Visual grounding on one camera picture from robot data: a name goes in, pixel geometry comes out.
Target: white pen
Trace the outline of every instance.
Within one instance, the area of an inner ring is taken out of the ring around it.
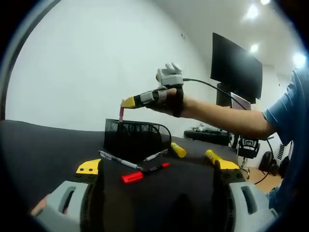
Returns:
[[[168,149],[164,149],[163,151],[159,151],[158,153],[155,153],[151,156],[148,156],[146,159],[144,159],[143,161],[150,161],[153,160],[154,158],[156,158],[157,156],[163,155],[165,153],[167,153]]]
[[[114,160],[120,164],[123,164],[124,166],[127,166],[129,168],[134,168],[134,169],[137,169],[137,170],[143,170],[142,167],[138,166],[137,164],[134,164],[134,163],[131,163],[129,161],[126,161],[126,160],[123,160],[121,158],[118,158],[116,156],[113,156],[111,154],[108,154],[107,152],[105,151],[98,151],[100,153],[100,155],[103,157],[103,158],[106,158],[108,160]]]

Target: yellow object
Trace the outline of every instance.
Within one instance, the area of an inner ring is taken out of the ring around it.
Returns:
[[[172,142],[170,145],[173,148],[173,150],[176,152],[178,157],[183,158],[186,156],[187,152],[182,147],[178,146],[174,142]]]
[[[124,101],[122,101],[121,103],[121,107],[123,108],[135,108],[135,101],[134,101],[134,97],[130,97]]]
[[[213,165],[215,164],[216,160],[220,163],[220,169],[239,169],[239,166],[234,164],[231,161],[227,161],[222,159],[220,156],[218,156],[216,153],[214,153],[212,150],[207,150],[205,152],[205,155],[207,158],[211,160]]]
[[[79,174],[98,174],[98,163],[101,161],[101,159],[94,159],[87,162],[82,163],[76,173]]]

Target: office chair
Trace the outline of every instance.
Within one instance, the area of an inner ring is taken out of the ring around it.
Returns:
[[[243,157],[240,169],[244,170],[248,174],[247,179],[250,178],[250,169],[244,168],[244,165],[246,164],[246,160],[253,159],[257,156],[259,149],[260,144],[258,139],[249,139],[244,136],[240,138],[238,145],[238,156]]]

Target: hand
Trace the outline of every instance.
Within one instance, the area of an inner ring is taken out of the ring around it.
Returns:
[[[176,89],[175,88],[170,88],[167,90],[167,100],[169,101],[172,98],[176,97]],[[191,118],[191,111],[190,111],[190,106],[193,104],[193,99],[189,98],[186,95],[183,95],[183,111],[181,112],[181,117],[186,117],[186,118]],[[164,102],[160,104],[152,104],[148,105],[147,108],[150,108],[152,110],[165,113],[168,115],[173,115],[171,108]]]

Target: blue shirt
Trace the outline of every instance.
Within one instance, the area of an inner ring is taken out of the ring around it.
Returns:
[[[282,184],[269,199],[269,207],[281,213],[297,192],[301,172],[309,168],[308,67],[293,71],[287,92],[264,112],[264,117],[276,129],[283,145],[294,143]]]

